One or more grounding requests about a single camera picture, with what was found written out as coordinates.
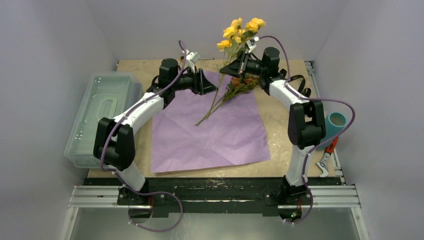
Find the pink wrapping paper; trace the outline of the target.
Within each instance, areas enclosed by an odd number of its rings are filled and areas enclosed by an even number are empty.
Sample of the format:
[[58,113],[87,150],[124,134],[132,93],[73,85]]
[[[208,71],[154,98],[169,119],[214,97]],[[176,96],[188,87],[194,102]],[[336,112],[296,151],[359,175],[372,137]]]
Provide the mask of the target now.
[[150,171],[164,173],[238,166],[271,158],[267,134],[253,91],[223,104],[208,119],[212,101],[226,92],[230,77],[207,71],[218,92],[177,91],[152,119]]

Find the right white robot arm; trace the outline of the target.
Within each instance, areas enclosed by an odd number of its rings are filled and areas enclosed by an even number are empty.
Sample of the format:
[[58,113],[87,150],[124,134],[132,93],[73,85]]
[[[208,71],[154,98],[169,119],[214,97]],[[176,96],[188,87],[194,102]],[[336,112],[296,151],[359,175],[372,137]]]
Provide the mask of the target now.
[[232,77],[246,74],[259,78],[260,88],[278,100],[289,111],[287,134],[292,143],[289,167],[280,196],[288,204],[300,198],[299,186],[307,182],[308,158],[326,135],[324,105],[295,90],[279,70],[280,51],[267,47],[260,60],[252,59],[250,53],[242,51],[231,63],[219,72]]

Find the yellow rose stem bunch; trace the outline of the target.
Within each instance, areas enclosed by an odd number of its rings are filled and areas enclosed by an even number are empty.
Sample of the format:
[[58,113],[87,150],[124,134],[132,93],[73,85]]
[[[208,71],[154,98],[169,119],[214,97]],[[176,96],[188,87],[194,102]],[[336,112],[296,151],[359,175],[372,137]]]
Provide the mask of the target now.
[[230,26],[223,30],[223,40],[217,43],[217,48],[224,53],[222,66],[233,62],[240,52],[246,50],[246,41],[255,37],[258,31],[266,26],[266,21],[254,17],[243,25],[242,18],[234,19]]

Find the brown rose stem bunch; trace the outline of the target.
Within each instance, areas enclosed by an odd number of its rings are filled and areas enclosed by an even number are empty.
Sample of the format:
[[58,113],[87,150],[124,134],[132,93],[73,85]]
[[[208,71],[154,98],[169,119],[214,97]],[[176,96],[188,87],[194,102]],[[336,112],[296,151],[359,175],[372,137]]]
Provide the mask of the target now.
[[229,83],[225,87],[223,95],[218,98],[219,91],[224,89],[224,77],[225,75],[221,73],[218,81],[218,90],[214,95],[212,104],[204,117],[195,124],[196,127],[207,120],[221,106],[240,95],[250,93],[259,84],[259,77],[252,74],[247,74],[246,76],[242,77],[232,76]]

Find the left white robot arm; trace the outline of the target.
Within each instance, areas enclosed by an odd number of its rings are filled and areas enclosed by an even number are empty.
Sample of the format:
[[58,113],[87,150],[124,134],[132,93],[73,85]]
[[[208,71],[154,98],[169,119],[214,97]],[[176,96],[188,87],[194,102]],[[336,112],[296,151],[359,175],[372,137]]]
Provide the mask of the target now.
[[129,197],[132,201],[138,205],[146,203],[149,199],[149,191],[144,187],[146,179],[134,162],[136,133],[172,102],[177,91],[190,90],[202,96],[217,89],[203,69],[180,66],[173,58],[162,60],[158,75],[139,101],[113,118],[99,120],[93,156],[100,160],[103,171],[114,173],[126,188],[131,189]]

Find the clear plastic storage box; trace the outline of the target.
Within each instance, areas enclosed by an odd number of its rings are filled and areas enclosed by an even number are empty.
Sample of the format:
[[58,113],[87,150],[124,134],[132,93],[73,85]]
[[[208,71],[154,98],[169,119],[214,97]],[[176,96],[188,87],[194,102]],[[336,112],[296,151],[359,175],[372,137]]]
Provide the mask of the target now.
[[143,87],[134,73],[108,71],[93,74],[88,82],[64,149],[64,156],[82,169],[98,169],[93,148],[100,119],[111,119],[134,105]]

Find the black printed ribbon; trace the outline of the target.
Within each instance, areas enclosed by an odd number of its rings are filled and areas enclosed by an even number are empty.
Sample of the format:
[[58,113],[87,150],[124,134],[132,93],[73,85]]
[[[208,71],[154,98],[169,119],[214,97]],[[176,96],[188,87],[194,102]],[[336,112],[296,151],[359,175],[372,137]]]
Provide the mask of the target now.
[[282,79],[286,80],[288,83],[300,80],[300,84],[298,86],[297,91],[306,98],[309,98],[311,96],[312,89],[309,88],[309,87],[306,87],[306,79],[303,75],[297,74],[297,75],[293,75],[290,78],[288,78],[288,72],[285,69],[281,69],[279,71],[279,73],[282,76]]

